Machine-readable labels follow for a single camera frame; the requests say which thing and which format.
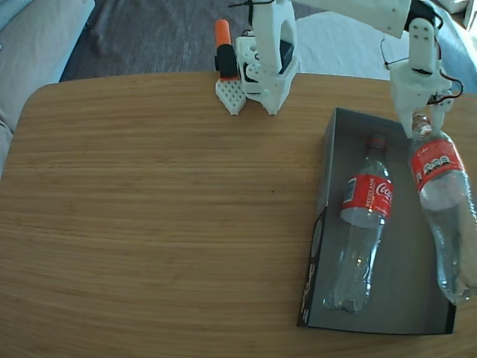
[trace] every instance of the gray couch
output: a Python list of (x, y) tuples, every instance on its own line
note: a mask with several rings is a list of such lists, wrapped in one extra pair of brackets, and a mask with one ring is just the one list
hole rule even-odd
[(0, 0), (0, 176), (23, 106), (60, 80), (94, 0)]

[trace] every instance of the white rug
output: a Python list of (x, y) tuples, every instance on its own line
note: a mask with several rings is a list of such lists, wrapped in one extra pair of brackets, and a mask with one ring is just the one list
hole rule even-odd
[[(465, 92), (477, 93), (477, 52), (467, 32), (459, 28), (443, 9), (439, 33), (443, 67), (464, 82)], [(318, 13), (297, 20), (298, 53), (301, 72), (389, 80), (384, 68), (382, 39), (388, 62), (408, 56), (409, 37), (400, 40), (337, 13)]]

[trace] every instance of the coca-cola bottle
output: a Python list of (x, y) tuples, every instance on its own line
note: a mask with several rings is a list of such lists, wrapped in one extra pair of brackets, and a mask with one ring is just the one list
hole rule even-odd
[(374, 259), (393, 198), (385, 152), (385, 139), (373, 136), (363, 169), (348, 180), (341, 218), (350, 232), (341, 251), (338, 275), (325, 298), (329, 309), (355, 313), (369, 299)]
[(413, 118), (410, 167), (435, 239), (439, 287), (456, 304), (477, 293), (476, 210), (454, 142), (420, 114)]

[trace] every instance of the bottle cap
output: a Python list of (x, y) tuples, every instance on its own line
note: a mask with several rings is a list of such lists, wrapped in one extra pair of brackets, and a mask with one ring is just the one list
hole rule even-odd
[(370, 140), (367, 142), (367, 149), (374, 149), (377, 151), (386, 151), (388, 148), (388, 144), (386, 142), (386, 138), (379, 134), (373, 135)]
[(420, 124), (430, 125), (431, 121), (425, 114), (417, 113), (412, 116), (412, 130)]

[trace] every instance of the black box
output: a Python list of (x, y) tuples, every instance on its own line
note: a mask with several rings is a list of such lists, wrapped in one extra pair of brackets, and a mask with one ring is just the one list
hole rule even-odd
[[(340, 219), (347, 180), (363, 166), (365, 143), (373, 134), (388, 141), (393, 207), (376, 254), (370, 300), (352, 315), (328, 310), (323, 300), (336, 277), (341, 247), (347, 243), (349, 225)], [(408, 169), (408, 150), (409, 140), (398, 122), (342, 109), (333, 114), (323, 140), (323, 177), (299, 326), (363, 333), (452, 333), (455, 306), (437, 284), (434, 239)]]

